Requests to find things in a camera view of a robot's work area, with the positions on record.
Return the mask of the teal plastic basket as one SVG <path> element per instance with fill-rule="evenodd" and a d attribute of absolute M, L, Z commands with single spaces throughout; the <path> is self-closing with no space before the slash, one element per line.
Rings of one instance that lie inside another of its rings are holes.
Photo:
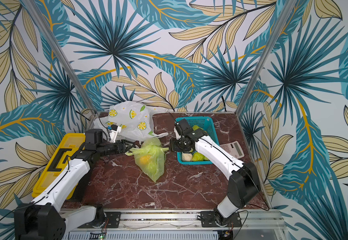
<path fill-rule="evenodd" d="M 177 153 L 178 162 L 182 165 L 211 165 L 210 160 L 187 161 L 185 154 L 197 152 L 195 143 L 202 137 L 208 137 L 208 142 L 220 145 L 214 122 L 210 117 L 179 117 L 175 122 L 176 139 L 170 140 L 170 149 Z"/>

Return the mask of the yellow plastic toolbox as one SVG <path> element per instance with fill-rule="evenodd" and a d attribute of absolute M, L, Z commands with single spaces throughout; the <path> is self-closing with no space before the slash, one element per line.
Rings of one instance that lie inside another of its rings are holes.
<path fill-rule="evenodd" d="M 68 166 L 70 157 L 79 149 L 84 141 L 85 134 L 82 133 L 69 133 L 63 137 L 33 188 L 33 198 L 43 193 L 43 191 L 60 175 L 65 167 Z"/>

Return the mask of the green avocado print plastic bag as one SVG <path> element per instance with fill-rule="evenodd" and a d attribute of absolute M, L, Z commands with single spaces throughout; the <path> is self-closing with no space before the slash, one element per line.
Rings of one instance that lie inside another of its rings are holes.
<path fill-rule="evenodd" d="M 159 138 L 151 138 L 143 142 L 140 148 L 131 148 L 127 156 L 134 156 L 136 165 L 154 183 L 165 173 L 166 152 Z"/>

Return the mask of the left metal corner post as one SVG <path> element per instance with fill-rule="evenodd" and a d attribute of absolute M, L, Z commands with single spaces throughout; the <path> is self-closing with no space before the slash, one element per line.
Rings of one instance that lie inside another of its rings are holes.
<path fill-rule="evenodd" d="M 38 25 L 40 32 L 45 37 L 46 41 L 51 47 L 51 50 L 55 53 L 56 58 L 59 60 L 60 64 L 66 71 L 68 77 L 72 81 L 73 85 L 76 88 L 76 91 L 81 95 L 84 105 L 95 113 L 95 107 L 92 101 L 89 99 L 87 93 L 85 92 L 81 82 L 79 81 L 76 73 L 71 67 L 67 57 L 63 53 L 60 44 L 58 43 L 56 37 L 54 36 L 51 27 L 49 27 L 47 20 L 43 17 L 40 9 L 37 7 L 35 1 L 24 0 L 23 4 L 25 8 L 29 11 L 30 16 L 33 18 L 34 22 Z"/>

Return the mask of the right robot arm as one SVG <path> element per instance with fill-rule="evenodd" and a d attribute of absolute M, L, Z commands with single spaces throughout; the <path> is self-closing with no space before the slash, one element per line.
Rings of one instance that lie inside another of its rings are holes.
<path fill-rule="evenodd" d="M 175 123 L 175 132 L 179 138 L 170 140 L 170 151 L 196 151 L 208 158 L 228 179 L 227 196 L 214 209 L 214 216 L 203 217 L 225 227 L 233 214 L 261 192 L 257 167 L 235 158 L 215 143 L 206 131 L 194 130 L 185 119 Z"/>

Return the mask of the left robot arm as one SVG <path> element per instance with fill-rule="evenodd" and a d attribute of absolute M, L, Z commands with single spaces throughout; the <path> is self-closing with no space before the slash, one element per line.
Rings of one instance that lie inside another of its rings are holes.
<path fill-rule="evenodd" d="M 61 240 L 64 235 L 83 225 L 102 228 L 107 219 L 100 205 L 83 206 L 70 213 L 60 214 L 63 203 L 103 156 L 119 155 L 128 151 L 124 141 L 116 138 L 122 128 L 111 125 L 108 140 L 102 129 L 90 129 L 84 134 L 66 134 L 52 157 L 56 166 L 55 178 L 31 203 L 22 204 L 14 211 L 17 240 Z"/>

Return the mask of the white calculator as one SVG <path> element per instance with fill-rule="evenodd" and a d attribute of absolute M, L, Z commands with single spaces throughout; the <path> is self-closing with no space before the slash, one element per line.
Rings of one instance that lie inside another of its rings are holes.
<path fill-rule="evenodd" d="M 222 144 L 220 147 L 237 159 L 241 159 L 245 156 L 244 151 L 238 141 Z"/>

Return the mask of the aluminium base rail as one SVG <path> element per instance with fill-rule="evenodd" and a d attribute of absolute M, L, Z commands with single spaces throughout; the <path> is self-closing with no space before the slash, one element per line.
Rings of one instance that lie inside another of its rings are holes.
<path fill-rule="evenodd" d="M 105 218 L 98 224 L 85 223 L 79 209 L 63 209 L 60 215 L 75 226 L 48 231 L 48 240 L 291 239 L 278 210 L 240 210 L 225 226 L 215 223 L 212 210 L 105 209 Z"/>

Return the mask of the white pear front left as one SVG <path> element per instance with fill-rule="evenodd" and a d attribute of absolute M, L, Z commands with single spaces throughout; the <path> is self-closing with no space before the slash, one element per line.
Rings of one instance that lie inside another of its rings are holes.
<path fill-rule="evenodd" d="M 193 159 L 193 155 L 189 153 L 182 153 L 182 161 L 183 162 L 191 162 Z"/>

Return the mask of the white lemon print plastic bags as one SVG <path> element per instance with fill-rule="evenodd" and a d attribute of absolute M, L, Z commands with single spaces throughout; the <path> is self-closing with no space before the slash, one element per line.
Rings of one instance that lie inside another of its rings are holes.
<path fill-rule="evenodd" d="M 117 125 L 122 128 L 118 133 L 118 139 L 144 142 L 148 139 L 168 136 L 169 133 L 154 133 L 153 115 L 167 112 L 160 107 L 149 107 L 147 105 L 126 101 L 110 107 L 106 117 L 94 121 L 95 129 L 105 131 L 106 127 Z"/>

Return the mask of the right metal corner post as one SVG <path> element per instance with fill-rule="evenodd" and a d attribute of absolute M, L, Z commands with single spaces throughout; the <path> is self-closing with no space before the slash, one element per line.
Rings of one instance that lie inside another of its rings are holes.
<path fill-rule="evenodd" d="M 269 35 L 269 39 L 264 47 L 264 50 L 261 54 L 261 57 L 258 61 L 258 64 L 257 64 L 255 70 L 253 71 L 253 74 L 252 74 L 252 76 L 251 76 L 251 78 L 246 86 L 245 92 L 240 100 L 240 104 L 237 107 L 236 116 L 238 118 L 243 113 L 245 104 L 246 104 L 247 100 L 249 99 L 251 92 L 253 91 L 253 88 L 255 87 L 257 78 L 260 76 L 260 72 L 265 64 L 265 61 L 269 57 L 271 51 L 273 50 L 273 47 L 275 46 L 275 43 L 276 43 L 277 39 L 279 38 L 279 36 L 282 32 L 282 29 L 283 29 L 284 25 L 286 24 L 287 19 L 290 16 L 293 7 L 295 6 L 295 3 L 296 3 L 296 0 L 285 2 L 285 5 L 282 9 L 282 12 L 280 13 L 279 18 L 275 23 L 274 30 L 271 33 L 271 35 Z"/>

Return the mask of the metal corner post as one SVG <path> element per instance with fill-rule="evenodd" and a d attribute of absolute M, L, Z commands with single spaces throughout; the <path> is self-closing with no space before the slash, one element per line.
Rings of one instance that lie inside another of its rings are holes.
<path fill-rule="evenodd" d="M 260 72 L 265 64 L 265 61 L 269 57 L 271 51 L 273 50 L 273 47 L 275 46 L 275 43 L 276 43 L 277 39 L 279 38 L 279 36 L 282 32 L 282 29 L 283 29 L 284 25 L 286 24 L 287 19 L 290 16 L 293 7 L 295 6 L 295 3 L 296 3 L 296 0 L 285 2 L 285 5 L 282 9 L 282 12 L 280 13 L 279 18 L 275 23 L 274 30 L 271 33 L 271 35 L 269 35 L 269 39 L 264 47 L 264 50 L 261 54 L 261 57 L 258 61 L 258 64 L 257 64 L 255 70 L 253 71 L 253 74 L 252 74 L 252 76 L 251 76 L 251 78 L 246 86 L 245 92 L 240 100 L 240 104 L 237 107 L 236 116 L 238 118 L 243 113 L 245 104 L 246 104 L 247 100 L 249 99 L 251 92 L 253 91 L 253 88 L 255 87 L 257 78 L 260 76 Z"/>
<path fill-rule="evenodd" d="M 40 32 L 45 37 L 46 41 L 51 47 L 51 50 L 55 53 L 56 58 L 59 60 L 60 64 L 66 71 L 68 77 L 72 81 L 73 85 L 76 88 L 76 91 L 81 95 L 84 105 L 95 113 L 95 107 L 92 101 L 89 99 L 87 93 L 85 92 L 81 82 L 79 81 L 76 73 L 71 67 L 67 57 L 63 53 L 60 44 L 58 43 L 56 37 L 54 36 L 51 27 L 49 27 L 47 20 L 43 17 L 40 9 L 37 7 L 35 1 L 24 0 L 23 4 L 25 8 L 29 11 L 30 16 L 33 18 L 34 22 L 38 25 Z"/>

